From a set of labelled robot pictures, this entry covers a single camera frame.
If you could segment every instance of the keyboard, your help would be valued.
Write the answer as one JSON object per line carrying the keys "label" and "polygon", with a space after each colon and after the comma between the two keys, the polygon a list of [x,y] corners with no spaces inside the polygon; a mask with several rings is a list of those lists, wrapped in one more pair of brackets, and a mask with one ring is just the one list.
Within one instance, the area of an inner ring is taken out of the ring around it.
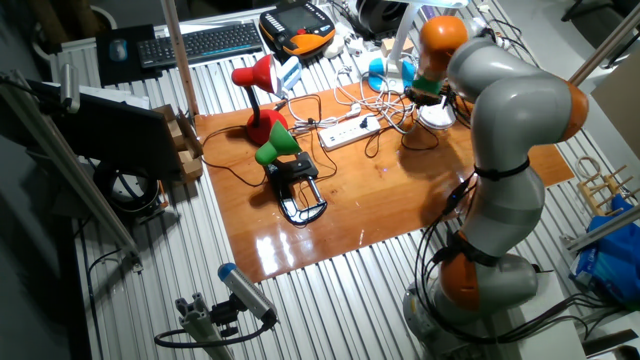
{"label": "keyboard", "polygon": [[[254,24],[238,24],[182,35],[189,63],[221,59],[262,50]],[[142,68],[165,68],[176,64],[170,37],[138,44]]]}

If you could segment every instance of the blue cap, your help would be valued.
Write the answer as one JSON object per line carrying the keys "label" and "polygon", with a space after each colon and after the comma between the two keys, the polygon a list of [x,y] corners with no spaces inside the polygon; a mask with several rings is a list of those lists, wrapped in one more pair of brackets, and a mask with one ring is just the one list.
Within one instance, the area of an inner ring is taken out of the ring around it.
{"label": "blue cap", "polygon": [[220,278],[220,281],[224,282],[224,279],[226,279],[227,276],[229,276],[229,274],[231,274],[231,272],[237,268],[238,267],[234,263],[226,263],[220,265],[220,267],[218,268],[218,277]]}

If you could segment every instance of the white power strip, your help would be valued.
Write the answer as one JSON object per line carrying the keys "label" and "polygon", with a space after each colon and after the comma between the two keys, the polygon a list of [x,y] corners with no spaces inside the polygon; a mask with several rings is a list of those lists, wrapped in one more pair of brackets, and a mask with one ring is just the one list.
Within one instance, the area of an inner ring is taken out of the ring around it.
{"label": "white power strip", "polygon": [[322,146],[327,151],[331,151],[371,136],[378,131],[380,131],[378,119],[373,114],[366,114],[324,129],[318,132],[318,136]]}

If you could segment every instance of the orange device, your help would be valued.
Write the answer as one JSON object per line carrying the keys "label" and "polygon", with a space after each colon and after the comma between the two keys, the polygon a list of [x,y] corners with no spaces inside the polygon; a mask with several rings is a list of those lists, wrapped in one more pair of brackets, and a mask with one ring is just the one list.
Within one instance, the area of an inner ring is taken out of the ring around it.
{"label": "orange device", "polygon": [[280,61],[316,55],[336,33],[333,22],[306,1],[283,4],[260,15],[260,32]]}

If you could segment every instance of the glossy wooden surface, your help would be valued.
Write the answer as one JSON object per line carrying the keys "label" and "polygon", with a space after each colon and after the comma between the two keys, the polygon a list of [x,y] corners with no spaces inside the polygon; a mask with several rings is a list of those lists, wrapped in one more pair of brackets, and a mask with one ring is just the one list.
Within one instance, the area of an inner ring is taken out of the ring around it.
{"label": "glossy wooden surface", "polygon": [[[352,94],[359,92],[357,84],[346,87]],[[319,93],[322,116],[339,116],[349,109],[337,104],[332,91]],[[373,95],[368,88],[366,96]],[[302,118],[318,117],[316,101],[302,100],[292,104]],[[281,113],[290,126],[293,118],[287,108]],[[200,140],[218,130],[243,125],[251,110],[241,110],[213,116],[196,117]],[[335,176],[318,182],[318,188],[329,206],[315,222],[304,228],[288,223],[279,210],[268,184],[250,187],[229,171],[209,167],[224,225],[229,236],[236,264],[252,281],[260,281],[315,262],[418,229],[431,222],[442,210],[450,191],[471,173],[473,154],[470,132],[456,124],[437,132],[440,144],[435,150],[411,151],[401,146],[396,131],[386,131],[380,137],[378,155],[369,159],[364,150],[367,139],[329,152],[337,164]],[[333,165],[319,147],[317,134],[298,138],[308,151],[320,177],[330,175]],[[434,143],[434,139],[419,128],[405,142],[413,147]],[[375,151],[376,141],[369,145]],[[259,183],[264,171],[254,160],[257,146],[249,143],[244,130],[224,132],[207,142],[205,160],[231,167],[249,182]],[[546,186],[568,180],[573,173],[555,146],[539,146],[530,152],[533,168]],[[306,207],[302,194],[312,203],[315,199],[306,183],[296,185],[299,207]]]}

